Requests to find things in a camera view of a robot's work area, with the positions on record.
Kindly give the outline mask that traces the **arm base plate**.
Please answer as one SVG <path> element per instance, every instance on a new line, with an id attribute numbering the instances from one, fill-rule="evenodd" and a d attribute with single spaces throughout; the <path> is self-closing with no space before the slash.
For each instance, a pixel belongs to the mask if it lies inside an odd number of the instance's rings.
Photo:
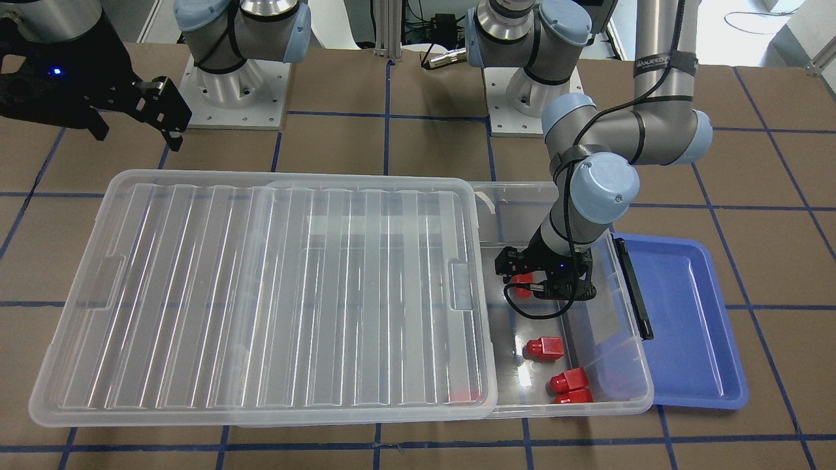
<path id="1" fill-rule="evenodd" d="M 209 74 L 189 57 L 177 87 L 192 112 L 188 130 L 281 130 L 291 71 L 290 63 L 250 59 Z"/>
<path id="2" fill-rule="evenodd" d="M 483 80 L 490 133 L 498 137 L 541 138 L 541 117 L 547 104 L 565 93 L 583 92 L 577 68 L 558 86 L 535 82 L 516 67 L 483 69 Z"/>

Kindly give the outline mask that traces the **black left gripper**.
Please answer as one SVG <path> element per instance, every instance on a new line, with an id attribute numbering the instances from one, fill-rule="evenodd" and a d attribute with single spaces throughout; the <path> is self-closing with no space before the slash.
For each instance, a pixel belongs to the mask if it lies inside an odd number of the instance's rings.
<path id="1" fill-rule="evenodd" d="M 534 282 L 526 288 L 540 300 L 585 302 L 596 297 L 591 281 L 591 253 L 576 252 L 572 256 L 555 253 L 540 235 L 532 237 L 526 249 L 504 247 L 494 258 L 494 270 L 511 288 L 515 286 L 511 282 L 513 276 L 533 273 Z"/>

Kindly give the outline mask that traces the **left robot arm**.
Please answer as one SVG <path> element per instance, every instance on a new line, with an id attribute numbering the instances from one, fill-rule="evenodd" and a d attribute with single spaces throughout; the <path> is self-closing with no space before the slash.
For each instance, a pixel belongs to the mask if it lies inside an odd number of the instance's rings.
<path id="1" fill-rule="evenodd" d="M 558 199 L 526 249 L 494 262 L 506 290 L 586 301 L 596 294 L 589 247 L 639 191 L 639 165 L 689 165 L 707 153 L 713 126 L 692 101 L 698 72 L 698 1 L 640 1 L 634 97 L 600 110 L 584 93 L 540 105 L 541 131 Z M 468 62 L 514 67 L 531 84 L 564 86 L 593 20 L 573 1 L 481 1 L 466 13 Z"/>

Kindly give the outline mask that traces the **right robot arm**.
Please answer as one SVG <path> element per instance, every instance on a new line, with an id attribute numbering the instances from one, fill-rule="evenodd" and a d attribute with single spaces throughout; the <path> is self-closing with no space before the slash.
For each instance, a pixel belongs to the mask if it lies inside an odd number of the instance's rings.
<path id="1" fill-rule="evenodd" d="M 3 1 L 2 57 L 19 68 L 2 74 L 2 116 L 108 136 L 102 111 L 159 131 L 179 151 L 190 106 L 174 80 L 144 80 L 108 17 L 114 1 Z M 257 63 L 300 63 L 312 35 L 304 1 L 141 1 L 142 42 L 182 40 L 191 80 L 219 109 L 247 106 L 265 92 Z"/>

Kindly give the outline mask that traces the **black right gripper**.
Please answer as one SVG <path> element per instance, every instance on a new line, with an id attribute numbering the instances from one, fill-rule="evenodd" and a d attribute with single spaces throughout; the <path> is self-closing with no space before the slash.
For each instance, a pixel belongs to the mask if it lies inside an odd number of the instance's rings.
<path id="1" fill-rule="evenodd" d="M 2 74 L 2 116 L 87 130 L 104 140 L 101 110 L 158 129 L 179 151 L 191 109 L 168 76 L 146 82 L 105 13 L 3 13 L 2 57 L 23 59 Z"/>

